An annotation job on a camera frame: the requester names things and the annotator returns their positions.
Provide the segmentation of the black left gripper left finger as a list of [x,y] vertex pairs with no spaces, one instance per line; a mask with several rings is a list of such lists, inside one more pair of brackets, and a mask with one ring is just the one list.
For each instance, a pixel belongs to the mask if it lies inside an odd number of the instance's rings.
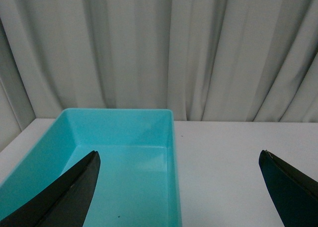
[[100,170],[91,151],[26,204],[0,221],[2,227],[81,227],[89,210]]

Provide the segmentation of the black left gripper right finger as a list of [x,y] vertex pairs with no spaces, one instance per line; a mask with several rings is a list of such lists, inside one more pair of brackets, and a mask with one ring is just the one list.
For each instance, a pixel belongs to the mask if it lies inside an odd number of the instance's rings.
[[279,217],[286,227],[318,225],[318,182],[269,151],[259,167]]

